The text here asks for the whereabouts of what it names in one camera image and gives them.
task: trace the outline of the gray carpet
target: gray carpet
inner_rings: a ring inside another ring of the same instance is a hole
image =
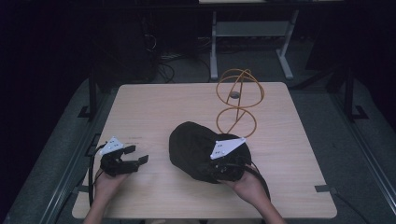
[[[267,45],[255,50],[248,49],[233,54],[220,54],[219,72],[230,68],[249,68],[259,81],[281,81],[288,86],[312,77],[316,71],[304,70],[312,43],[293,42],[287,58],[294,80],[283,77],[274,47]],[[199,60],[181,59],[168,65],[175,69],[175,82],[207,82],[208,53]],[[377,186],[368,163],[364,159],[360,144],[351,131],[351,123],[346,120],[338,103],[343,93],[329,94],[325,91],[328,79],[323,78],[303,91],[291,91],[292,99],[300,115],[308,139],[318,159],[318,164],[327,184],[335,188],[348,202],[359,210],[371,223],[396,223],[382,191]],[[156,76],[153,83],[164,83],[163,77]],[[88,105],[88,82],[81,84],[48,143],[26,180],[17,200],[13,204],[5,223],[80,223],[71,215],[77,198],[74,186],[85,175],[88,158],[85,150],[96,133],[100,133],[116,96],[117,88],[110,93],[98,92],[99,112],[95,119],[78,118],[80,109]],[[355,105],[361,105],[370,119],[357,120],[357,127],[381,164],[389,181],[396,183],[394,161],[396,161],[395,132],[388,126],[373,104],[370,94],[358,81],[355,88]],[[72,172],[68,167],[75,165]],[[60,183],[67,177],[65,185]],[[332,219],[289,219],[289,223],[364,223],[348,205],[336,196],[338,214]],[[61,198],[64,207],[49,210],[53,198]],[[138,223],[139,220],[105,220],[104,223]]]

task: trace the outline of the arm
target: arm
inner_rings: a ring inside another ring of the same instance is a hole
[[[238,181],[220,182],[230,186],[241,199],[252,204],[262,215],[265,223],[286,223],[270,202],[264,188],[262,187],[262,183],[253,174],[244,172],[242,178]]]
[[[102,222],[103,215],[111,199],[116,195],[121,183],[129,176],[111,176],[101,169],[96,173],[95,196],[90,211],[84,219],[84,224],[98,224]]]

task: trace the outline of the white metal frame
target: white metal frame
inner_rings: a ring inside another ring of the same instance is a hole
[[[293,79],[293,73],[285,56],[298,13],[299,10],[294,10],[289,21],[217,21],[217,13],[214,11],[212,21],[212,50],[210,52],[211,79],[217,80],[219,78],[218,60],[216,57],[217,36],[285,36],[285,42],[281,49],[276,50],[276,55],[286,79]]]

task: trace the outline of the wooden table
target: wooden table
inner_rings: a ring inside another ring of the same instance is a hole
[[[337,211],[329,192],[316,192],[326,185],[289,91],[283,83],[261,83],[264,100],[250,108],[258,121],[247,139],[252,159],[268,183],[272,202],[283,217],[335,217]],[[192,179],[169,161],[168,140],[177,125],[193,121],[215,132],[216,117],[228,106],[216,95],[216,83],[149,84],[120,87],[106,121],[99,145],[116,136],[136,152],[125,161],[149,154],[122,185],[106,211],[117,218],[254,218],[256,209],[223,185]],[[221,84],[227,94],[231,84]],[[254,83],[245,83],[243,102],[260,97]],[[220,125],[227,125],[227,115]],[[247,119],[239,123],[237,135],[251,131]],[[100,156],[95,159],[96,171]],[[80,192],[73,216],[84,218],[89,211],[88,193]]]

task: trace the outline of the white paper tag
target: white paper tag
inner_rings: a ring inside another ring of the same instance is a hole
[[[101,156],[122,149],[123,148],[123,143],[119,141],[116,137],[111,137],[111,139],[107,142],[107,144],[100,150],[99,154]]]
[[[228,155],[230,152],[234,151],[236,148],[241,146],[247,141],[246,138],[237,138],[231,140],[216,141],[215,148],[213,149],[210,159],[214,160],[223,156]]]

